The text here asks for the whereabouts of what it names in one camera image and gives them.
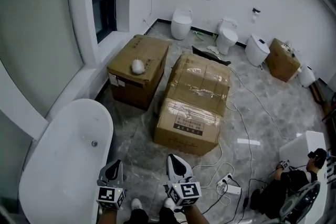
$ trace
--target white sneaker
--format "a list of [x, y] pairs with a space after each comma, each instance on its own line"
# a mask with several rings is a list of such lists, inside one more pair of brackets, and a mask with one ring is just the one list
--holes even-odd
[[166, 200], [164, 200], [163, 207], [169, 208], [170, 210], [174, 211], [175, 203], [174, 203], [173, 199], [172, 198], [167, 198]]
[[142, 209], [142, 204], [139, 199], [133, 199], [131, 202], [132, 211], [136, 209]]

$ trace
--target grey marble floor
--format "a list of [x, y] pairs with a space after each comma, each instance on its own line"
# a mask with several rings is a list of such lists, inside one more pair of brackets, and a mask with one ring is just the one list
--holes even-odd
[[[213, 44], [212, 38], [205, 35], [201, 37], [204, 41], [201, 41], [190, 32], [186, 39], [174, 40], [170, 33], [170, 25], [162, 23], [157, 23], [148, 35], [172, 41], [164, 76], [148, 111], [113, 100], [109, 89], [106, 89], [100, 100], [113, 118], [117, 137], [117, 157], [123, 161], [124, 173], [127, 176], [125, 181], [127, 199], [123, 204], [123, 210], [118, 213], [118, 223], [128, 220], [132, 198], [139, 198], [150, 219], [157, 220], [162, 201], [166, 197], [163, 185], [167, 180], [165, 160], [169, 153], [184, 158], [192, 167], [198, 164], [214, 164], [221, 154], [217, 147], [204, 156], [194, 156], [152, 142], [157, 121], [153, 110], [163, 95], [172, 66], [182, 52], [191, 51], [191, 45], [206, 50], [207, 46]], [[244, 49], [238, 46], [232, 47], [229, 54], [221, 58], [232, 62], [230, 66], [237, 71], [245, 86], [257, 94], [265, 108], [274, 117], [283, 136], [295, 138], [297, 133], [306, 130], [327, 133], [326, 127], [321, 122], [320, 107], [314, 102], [310, 91], [303, 88], [296, 79], [284, 83], [272, 77], [267, 67], [261, 70], [252, 66], [245, 56]], [[237, 93], [230, 96], [228, 100], [241, 111], [250, 139], [260, 142], [260, 145], [251, 145], [253, 178], [270, 180], [268, 175], [279, 161], [278, 149], [288, 140], [281, 138], [271, 118], [253, 94], [244, 88], [239, 88], [239, 81], [233, 73], [230, 75], [230, 84], [230, 93], [235, 91]], [[237, 216], [231, 223], [237, 223], [241, 219], [243, 200], [247, 195], [248, 181], [251, 177], [250, 150], [248, 144], [238, 143], [238, 138], [247, 139], [241, 117], [237, 111], [227, 109], [220, 131], [220, 143], [223, 148], [221, 161], [216, 167], [198, 167], [194, 170], [197, 180], [202, 186], [206, 186], [220, 163], [229, 162], [234, 166], [234, 179], [242, 186], [243, 195]], [[213, 183], [208, 188], [202, 189], [202, 198], [197, 203], [201, 211], [205, 211], [218, 199], [216, 182], [229, 172], [232, 172], [232, 168], [224, 164]], [[251, 182], [251, 190], [262, 186], [262, 183], [254, 180]], [[231, 198], [230, 205], [225, 207], [218, 203], [205, 214], [210, 223], [223, 223], [232, 219], [239, 197], [230, 194], [228, 196]], [[261, 223], [264, 219], [265, 216], [250, 211], [247, 207], [240, 223]]]

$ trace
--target bathtub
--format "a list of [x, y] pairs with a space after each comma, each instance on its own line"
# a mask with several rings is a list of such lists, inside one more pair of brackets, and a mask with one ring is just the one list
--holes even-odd
[[96, 223], [96, 181], [112, 137], [112, 118], [94, 100], [73, 101], [56, 115], [19, 184], [19, 200], [30, 224]]

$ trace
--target shipping label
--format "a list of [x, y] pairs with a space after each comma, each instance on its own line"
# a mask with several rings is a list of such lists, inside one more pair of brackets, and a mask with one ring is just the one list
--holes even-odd
[[204, 123], [187, 120], [183, 117], [177, 116], [173, 127], [184, 132], [203, 135]]

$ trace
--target robotic hand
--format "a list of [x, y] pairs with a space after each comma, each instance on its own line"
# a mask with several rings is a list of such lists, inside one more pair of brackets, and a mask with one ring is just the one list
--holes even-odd
[[125, 199], [121, 160], [111, 162], [100, 170], [97, 185], [97, 203], [104, 209], [119, 210]]
[[200, 183], [190, 165], [182, 158], [169, 154], [166, 160], [168, 181], [165, 190], [176, 206], [191, 206], [202, 196]]

